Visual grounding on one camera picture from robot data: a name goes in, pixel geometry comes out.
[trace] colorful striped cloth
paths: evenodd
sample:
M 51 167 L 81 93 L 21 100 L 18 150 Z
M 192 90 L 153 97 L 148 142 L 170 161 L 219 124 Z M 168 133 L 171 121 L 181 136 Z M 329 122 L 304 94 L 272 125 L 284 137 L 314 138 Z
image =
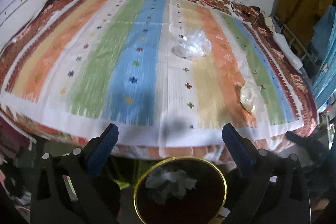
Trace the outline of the colorful striped cloth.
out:
M 195 30 L 211 54 L 175 56 Z M 258 91 L 253 113 L 240 103 L 246 82 Z M 226 123 L 252 140 L 303 126 L 298 97 L 250 23 L 187 0 L 72 1 L 16 57 L 0 103 L 84 138 L 113 122 L 124 145 L 222 144 Z

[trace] crumpled plastic bag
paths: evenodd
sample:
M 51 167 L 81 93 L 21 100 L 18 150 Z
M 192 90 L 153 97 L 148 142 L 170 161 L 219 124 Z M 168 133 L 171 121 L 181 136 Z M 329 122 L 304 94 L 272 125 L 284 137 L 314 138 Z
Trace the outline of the crumpled plastic bag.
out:
M 186 191 L 194 189 L 197 180 L 189 177 L 185 171 L 167 171 L 158 167 L 146 180 L 147 195 L 156 204 L 165 205 L 168 198 L 183 199 Z
M 250 113 L 255 110 L 255 100 L 260 87 L 250 82 L 246 82 L 240 90 L 240 102 L 243 107 Z
M 196 30 L 182 37 L 173 47 L 173 53 L 187 60 L 197 60 L 209 54 L 211 49 L 211 42 L 206 38 L 205 32 Z

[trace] metal bolt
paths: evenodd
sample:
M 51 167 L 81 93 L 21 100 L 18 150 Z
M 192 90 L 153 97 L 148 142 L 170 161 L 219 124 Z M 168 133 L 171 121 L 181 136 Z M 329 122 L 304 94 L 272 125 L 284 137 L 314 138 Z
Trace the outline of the metal bolt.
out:
M 47 158 L 49 158 L 50 154 L 49 153 L 44 153 L 42 155 L 42 159 L 46 160 Z
M 82 150 L 79 148 L 79 147 L 77 147 L 77 148 L 75 148 L 74 150 L 72 150 L 72 153 L 74 154 L 74 155 L 78 155 L 78 154 L 80 154 L 82 152 Z
M 268 154 L 267 150 L 265 150 L 265 149 L 259 149 L 258 152 L 259 152 L 259 155 L 261 155 L 263 157 L 267 156 L 267 154 Z
M 290 154 L 290 158 L 292 160 L 297 160 L 298 159 L 297 155 L 295 155 L 295 154 Z

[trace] red cross motif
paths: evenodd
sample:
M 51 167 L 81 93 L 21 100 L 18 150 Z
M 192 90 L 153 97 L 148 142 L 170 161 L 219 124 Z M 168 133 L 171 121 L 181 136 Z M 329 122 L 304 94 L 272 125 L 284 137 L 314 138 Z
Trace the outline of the red cross motif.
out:
M 186 83 L 184 85 L 187 87 L 188 90 L 190 90 L 190 88 L 192 88 L 192 85 L 190 85 L 189 83 Z

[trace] mattress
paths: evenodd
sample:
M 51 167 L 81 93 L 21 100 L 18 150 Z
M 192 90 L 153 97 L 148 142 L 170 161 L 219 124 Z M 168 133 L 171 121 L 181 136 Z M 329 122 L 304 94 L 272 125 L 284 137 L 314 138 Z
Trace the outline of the mattress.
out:
M 197 61 L 172 48 L 205 32 Z M 25 132 L 85 145 L 112 122 L 115 155 L 196 155 L 233 164 L 221 128 L 280 151 L 316 126 L 313 97 L 257 7 L 229 0 L 53 0 L 1 52 L 1 115 Z M 251 83 L 253 113 L 240 103 Z

